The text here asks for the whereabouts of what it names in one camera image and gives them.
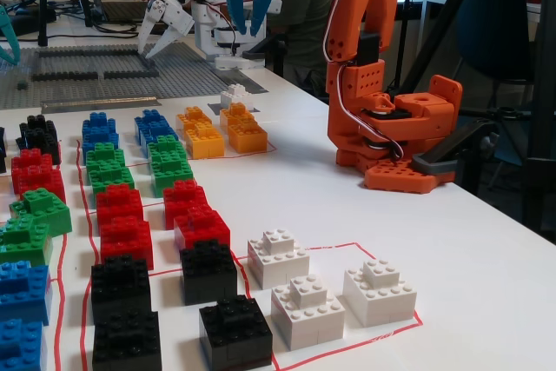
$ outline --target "white lego brick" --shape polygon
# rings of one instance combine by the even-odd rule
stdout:
[[[243,103],[247,110],[253,111],[253,95],[245,90],[241,84],[230,84],[228,91],[223,91],[220,94],[220,107],[229,109],[232,103]]]
[[[343,296],[364,327],[404,321],[414,316],[417,292],[410,284],[373,289],[360,269],[344,275]]]
[[[262,234],[262,247],[270,255],[294,250],[294,237],[286,229],[268,230]]]
[[[289,296],[298,308],[313,308],[326,304],[327,288],[314,274],[295,277],[289,284]]]
[[[272,289],[271,315],[290,350],[343,337],[346,310],[328,293],[325,303],[314,308],[299,308],[288,286]]]
[[[363,264],[363,276],[371,288],[394,287],[400,281],[400,272],[386,260],[369,260]]]
[[[292,278],[309,273],[309,255],[291,234],[286,234],[288,238],[284,234],[280,233],[281,239],[273,244],[278,245],[276,248],[288,248],[286,252],[270,254],[262,239],[248,242],[248,266],[262,288],[288,284]]]

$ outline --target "chair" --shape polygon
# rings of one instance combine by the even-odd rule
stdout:
[[[497,106],[500,85],[534,83],[534,43],[529,42],[526,0],[464,0],[456,18],[461,61],[493,80],[488,107]]]

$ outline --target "red lego brick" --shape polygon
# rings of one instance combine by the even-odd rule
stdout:
[[[96,219],[99,228],[110,224],[116,217],[133,216],[142,221],[142,203],[139,190],[129,189],[127,184],[111,185],[105,193],[96,195]]]
[[[174,227],[176,216],[187,213],[190,208],[207,204],[207,197],[201,186],[195,180],[177,181],[173,189],[165,189],[164,214],[166,219],[166,230]]]
[[[52,169],[46,178],[43,177],[44,173],[36,173],[36,175],[29,174],[22,176],[19,179],[19,200],[23,200],[23,194],[31,190],[47,189],[50,193],[57,195],[60,200],[66,203],[66,194],[63,188],[62,173],[58,169]]]
[[[192,249],[195,242],[216,239],[229,245],[229,228],[216,210],[208,205],[190,208],[174,220],[174,242],[182,249]]]
[[[22,177],[31,175],[33,179],[28,182],[47,182],[50,179],[48,173],[51,171],[52,156],[50,154],[41,155],[40,149],[22,149],[21,155],[11,160],[11,183],[14,193],[21,194]],[[40,173],[44,174],[42,178],[36,176]]]
[[[152,270],[153,244],[148,222],[134,216],[116,217],[101,227],[101,260],[109,256],[131,255],[134,260],[146,260]]]

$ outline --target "person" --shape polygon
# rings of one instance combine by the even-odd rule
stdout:
[[[268,15],[273,34],[287,38],[284,78],[313,96],[326,95],[327,63],[322,41],[332,0],[282,0],[281,13]]]

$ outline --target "orange lego piece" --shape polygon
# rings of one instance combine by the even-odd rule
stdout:
[[[185,109],[185,115],[176,117],[176,124],[183,129],[183,139],[191,159],[224,156],[224,138],[208,116],[197,107]]]
[[[267,150],[268,134],[243,103],[220,111],[220,126],[228,131],[229,144],[240,154]]]
[[[365,186],[368,189],[402,191],[405,193],[430,193],[440,184],[453,182],[455,173],[428,176],[413,170],[411,160],[404,159],[396,164],[389,160],[380,160],[365,171]]]
[[[183,132],[194,129],[196,123],[212,123],[210,118],[202,113],[201,108],[193,106],[185,108],[185,115],[177,115],[175,117],[175,126]]]

